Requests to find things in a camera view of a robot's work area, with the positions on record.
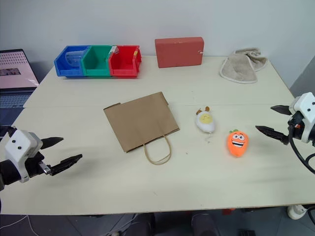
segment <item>towel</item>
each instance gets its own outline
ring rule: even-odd
[[[255,72],[264,68],[268,59],[258,48],[236,50],[223,62],[220,75],[230,81],[249,84],[257,82]]]

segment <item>white cable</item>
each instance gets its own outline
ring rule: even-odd
[[[24,216],[22,219],[19,219],[18,221],[15,221],[15,222],[12,223],[12,224],[2,226],[2,227],[0,228],[0,230],[2,230],[3,228],[6,228],[6,227],[10,227],[10,226],[12,226],[12,225],[15,225],[15,224],[19,223],[20,221],[24,220],[25,218],[27,218],[27,219],[29,220],[29,225],[30,225],[30,228],[31,228],[31,231],[33,232],[33,234],[35,234],[36,236],[39,236],[39,235],[33,230],[33,228],[32,228],[32,224],[31,224],[31,220],[30,220],[29,215]]]
[[[22,219],[20,219],[20,220],[18,220],[18,221],[15,221],[15,222],[12,223],[12,224],[2,226],[2,227],[0,228],[0,230],[2,230],[3,228],[6,228],[6,227],[10,227],[10,226],[12,226],[12,225],[15,225],[15,224],[19,223],[20,221],[24,220],[25,218],[27,218],[27,215],[24,216]]]
[[[123,218],[125,216],[125,214],[123,214],[120,218],[119,218],[119,220],[113,225],[113,227],[109,230],[110,232],[115,228],[115,226],[120,222],[120,220]]]
[[[29,215],[27,215],[27,217],[28,217],[28,220],[29,220],[29,225],[30,225],[31,231],[32,231],[33,234],[35,234],[36,236],[39,236],[39,235],[33,230],[33,227],[32,227],[32,224],[31,224],[31,220],[30,220]]]
[[[112,230],[112,231],[110,231],[110,232],[107,232],[107,233],[105,233],[105,234],[103,234],[103,235],[99,235],[99,236],[106,236],[106,235],[109,235],[109,234],[111,234],[111,233],[113,233],[113,232],[116,232],[117,230],[122,229],[122,228],[125,227],[127,224],[129,224],[131,221],[133,221],[136,217],[137,217],[137,214],[135,214],[134,217],[133,217],[131,220],[129,220],[127,223],[125,223],[123,226],[119,227],[118,229]]]
[[[211,134],[212,134],[212,132],[210,131],[209,136],[207,138],[205,138],[205,141],[207,141],[208,143],[209,143],[209,138],[211,138]]]

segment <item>yellow yolk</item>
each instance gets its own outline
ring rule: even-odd
[[[203,124],[210,124],[212,122],[212,116],[209,114],[203,114],[200,116],[199,121]]]

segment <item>red block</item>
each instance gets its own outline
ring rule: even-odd
[[[202,37],[156,39],[159,68],[200,65],[204,41]]]

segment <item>white egg plush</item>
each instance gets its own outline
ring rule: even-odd
[[[206,133],[212,133],[215,130],[215,123],[210,114],[210,108],[206,107],[205,111],[198,110],[196,113],[196,125]]]

